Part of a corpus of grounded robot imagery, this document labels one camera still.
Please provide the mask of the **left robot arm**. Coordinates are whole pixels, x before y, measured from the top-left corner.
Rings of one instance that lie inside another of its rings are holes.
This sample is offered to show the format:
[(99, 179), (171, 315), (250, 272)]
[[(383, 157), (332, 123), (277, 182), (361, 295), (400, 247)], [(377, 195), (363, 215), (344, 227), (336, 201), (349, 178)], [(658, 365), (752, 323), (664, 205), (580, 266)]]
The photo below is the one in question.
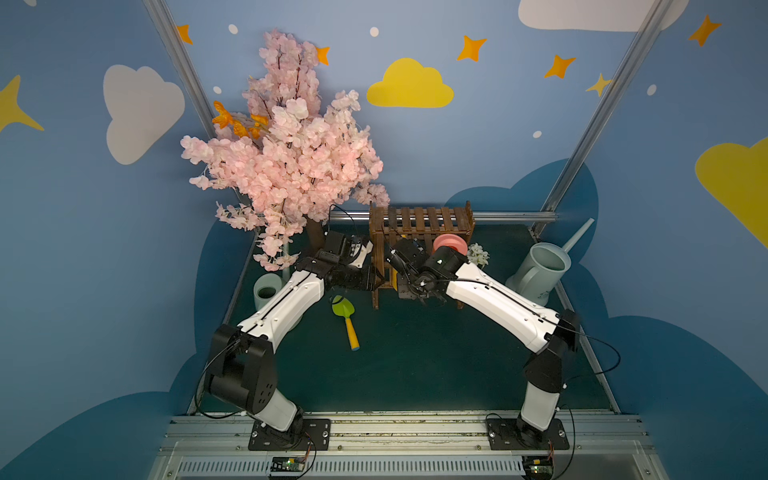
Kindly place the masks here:
[(324, 247), (303, 256), (287, 283), (265, 306), (238, 325), (219, 327), (202, 374), (209, 395), (253, 415), (280, 434), (295, 433), (299, 407), (277, 387), (275, 353), (304, 313), (333, 287), (372, 291), (378, 280), (366, 236), (326, 235)]

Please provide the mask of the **brown wooden slatted shelf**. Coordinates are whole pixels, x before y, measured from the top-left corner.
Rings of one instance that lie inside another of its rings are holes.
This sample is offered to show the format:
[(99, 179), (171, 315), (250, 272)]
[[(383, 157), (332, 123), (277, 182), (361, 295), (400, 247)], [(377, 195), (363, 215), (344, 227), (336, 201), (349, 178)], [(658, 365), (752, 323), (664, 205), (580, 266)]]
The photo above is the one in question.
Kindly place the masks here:
[(380, 308), (380, 293), (394, 289), (394, 270), (385, 262), (385, 247), (401, 238), (418, 240), (432, 252), (434, 241), (443, 234), (453, 234), (469, 243), (475, 228), (471, 203), (460, 207), (400, 207), (371, 206), (369, 236), (373, 242), (372, 264), (380, 274), (381, 284), (372, 292), (372, 305)]

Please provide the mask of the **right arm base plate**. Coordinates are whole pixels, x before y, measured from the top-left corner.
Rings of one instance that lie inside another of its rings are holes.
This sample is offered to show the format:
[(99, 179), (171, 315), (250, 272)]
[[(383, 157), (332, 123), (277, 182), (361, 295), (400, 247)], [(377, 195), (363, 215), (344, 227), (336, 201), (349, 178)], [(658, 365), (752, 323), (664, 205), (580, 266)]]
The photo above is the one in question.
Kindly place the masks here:
[(553, 419), (549, 427), (539, 431), (521, 419), (491, 415), (485, 419), (487, 437), (492, 450), (555, 450), (571, 448), (563, 423)]

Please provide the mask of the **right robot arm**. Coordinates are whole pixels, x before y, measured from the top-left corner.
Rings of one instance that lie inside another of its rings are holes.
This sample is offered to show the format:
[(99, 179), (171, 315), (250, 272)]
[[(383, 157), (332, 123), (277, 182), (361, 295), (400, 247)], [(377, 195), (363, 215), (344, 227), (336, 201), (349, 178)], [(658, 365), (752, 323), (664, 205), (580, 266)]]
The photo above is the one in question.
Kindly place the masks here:
[(503, 327), (531, 352), (524, 367), (527, 385), (517, 428), (545, 432), (565, 385), (565, 355), (577, 346), (576, 314), (559, 314), (526, 299), (449, 246), (429, 254), (420, 242), (403, 238), (386, 248), (384, 258), (399, 274), (398, 283), (415, 298), (457, 300)]

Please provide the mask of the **pink watering can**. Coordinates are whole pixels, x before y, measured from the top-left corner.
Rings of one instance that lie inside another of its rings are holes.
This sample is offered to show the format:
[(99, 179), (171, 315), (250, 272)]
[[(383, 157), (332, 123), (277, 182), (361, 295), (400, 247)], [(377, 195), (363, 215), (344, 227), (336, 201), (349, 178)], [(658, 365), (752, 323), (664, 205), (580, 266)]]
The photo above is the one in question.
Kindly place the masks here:
[(461, 255), (466, 256), (468, 254), (468, 245), (466, 240), (456, 234), (439, 235), (434, 239), (432, 245), (432, 250), (434, 253), (436, 253), (437, 250), (441, 247), (449, 247)]

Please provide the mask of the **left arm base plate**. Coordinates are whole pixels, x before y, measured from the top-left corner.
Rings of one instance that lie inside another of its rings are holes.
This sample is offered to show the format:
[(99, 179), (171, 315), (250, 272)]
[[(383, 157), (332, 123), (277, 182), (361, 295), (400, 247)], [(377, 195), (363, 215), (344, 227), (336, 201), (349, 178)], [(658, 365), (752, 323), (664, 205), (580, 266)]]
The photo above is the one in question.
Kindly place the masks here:
[(285, 431), (279, 431), (256, 420), (248, 442), (249, 451), (313, 451), (329, 448), (331, 421), (325, 418), (298, 418)]

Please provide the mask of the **mint green watering can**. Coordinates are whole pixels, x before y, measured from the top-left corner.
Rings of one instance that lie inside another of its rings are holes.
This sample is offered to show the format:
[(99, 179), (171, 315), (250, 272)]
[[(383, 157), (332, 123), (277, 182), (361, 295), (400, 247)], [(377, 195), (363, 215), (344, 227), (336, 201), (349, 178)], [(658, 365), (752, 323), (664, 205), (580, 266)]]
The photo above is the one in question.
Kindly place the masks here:
[(300, 281), (305, 276), (294, 266), (281, 273), (261, 275), (253, 287), (255, 313), (249, 319), (247, 330), (259, 335), (269, 332), (272, 337), (288, 331), (302, 313)]

